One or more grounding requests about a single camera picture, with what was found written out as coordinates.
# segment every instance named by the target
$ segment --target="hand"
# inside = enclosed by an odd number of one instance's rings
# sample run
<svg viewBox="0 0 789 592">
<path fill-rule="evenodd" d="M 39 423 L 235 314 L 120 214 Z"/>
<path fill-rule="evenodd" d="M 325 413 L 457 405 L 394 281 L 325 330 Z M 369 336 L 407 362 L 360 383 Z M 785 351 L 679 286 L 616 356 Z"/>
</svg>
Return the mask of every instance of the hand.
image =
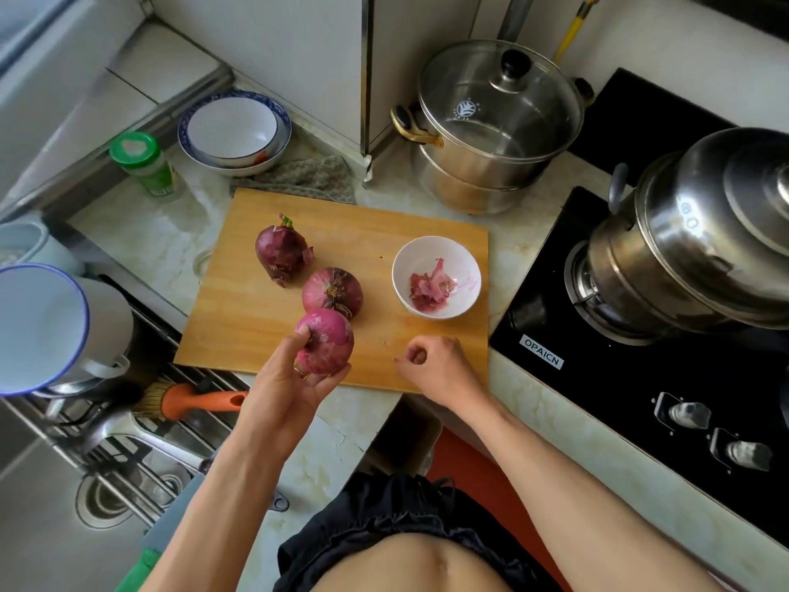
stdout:
<svg viewBox="0 0 789 592">
<path fill-rule="evenodd" d="M 465 419 L 464 414 L 480 401 L 489 401 L 457 338 L 418 336 L 408 343 L 406 354 L 394 361 L 400 376 L 460 418 Z"/>
<path fill-rule="evenodd" d="M 282 462 L 306 434 L 321 401 L 350 372 L 346 364 L 330 377 L 311 374 L 302 379 L 293 363 L 308 340 L 307 326 L 282 339 L 252 383 L 233 430 L 260 442 L 262 452 L 274 453 Z"/>
</svg>

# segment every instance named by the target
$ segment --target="person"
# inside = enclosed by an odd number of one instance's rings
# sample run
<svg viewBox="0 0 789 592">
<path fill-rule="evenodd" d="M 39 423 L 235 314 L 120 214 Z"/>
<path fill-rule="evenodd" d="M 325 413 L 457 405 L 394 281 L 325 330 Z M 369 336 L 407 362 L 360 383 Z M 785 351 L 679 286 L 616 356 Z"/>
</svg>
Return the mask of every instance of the person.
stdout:
<svg viewBox="0 0 789 592">
<path fill-rule="evenodd" d="M 257 375 L 238 423 L 143 592 L 231 592 L 280 470 L 321 401 L 345 378 L 293 369 L 309 340 L 285 338 Z M 454 411 L 509 478 L 574 592 L 723 588 L 602 483 L 489 395 L 453 338 L 419 336 L 399 373 Z M 453 486 L 355 474 L 279 549 L 275 590 L 560 590 L 483 508 Z"/>
</svg>

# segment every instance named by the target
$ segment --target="brush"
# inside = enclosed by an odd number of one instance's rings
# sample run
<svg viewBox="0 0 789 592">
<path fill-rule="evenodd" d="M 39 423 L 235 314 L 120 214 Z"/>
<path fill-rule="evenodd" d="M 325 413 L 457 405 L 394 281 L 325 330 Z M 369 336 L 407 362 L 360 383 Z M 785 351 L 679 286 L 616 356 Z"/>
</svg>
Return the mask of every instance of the brush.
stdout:
<svg viewBox="0 0 789 592">
<path fill-rule="evenodd" d="M 173 384 L 159 379 L 143 393 L 134 406 L 136 415 L 144 418 L 164 418 L 177 421 L 189 409 L 205 411 L 240 411 L 247 397 L 246 392 L 208 392 L 199 395 L 192 384 Z"/>
</svg>

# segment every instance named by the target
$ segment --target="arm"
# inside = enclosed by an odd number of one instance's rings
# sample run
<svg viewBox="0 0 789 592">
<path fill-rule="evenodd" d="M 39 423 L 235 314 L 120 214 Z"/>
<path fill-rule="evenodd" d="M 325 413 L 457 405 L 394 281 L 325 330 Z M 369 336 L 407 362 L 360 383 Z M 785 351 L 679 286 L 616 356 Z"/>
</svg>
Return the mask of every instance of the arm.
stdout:
<svg viewBox="0 0 789 592">
<path fill-rule="evenodd" d="M 219 449 L 141 592 L 233 592 L 266 515 L 279 473 L 321 401 L 350 371 L 301 379 L 293 369 L 309 328 L 285 338 L 255 378 Z"/>
<path fill-rule="evenodd" d="M 722 590 L 600 481 L 488 395 L 457 339 L 417 337 L 398 367 L 481 438 L 575 592 Z"/>
</svg>

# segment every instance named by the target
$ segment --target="gray towel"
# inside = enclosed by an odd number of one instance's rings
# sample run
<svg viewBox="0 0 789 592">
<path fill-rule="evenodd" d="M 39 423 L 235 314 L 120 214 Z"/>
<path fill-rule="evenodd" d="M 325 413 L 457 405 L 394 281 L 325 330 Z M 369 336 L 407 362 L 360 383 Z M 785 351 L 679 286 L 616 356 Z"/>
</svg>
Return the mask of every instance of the gray towel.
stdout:
<svg viewBox="0 0 789 592">
<path fill-rule="evenodd" d="M 356 205 L 348 166 L 336 155 L 320 160 L 292 160 L 252 178 L 233 178 L 231 184 Z"/>
</svg>

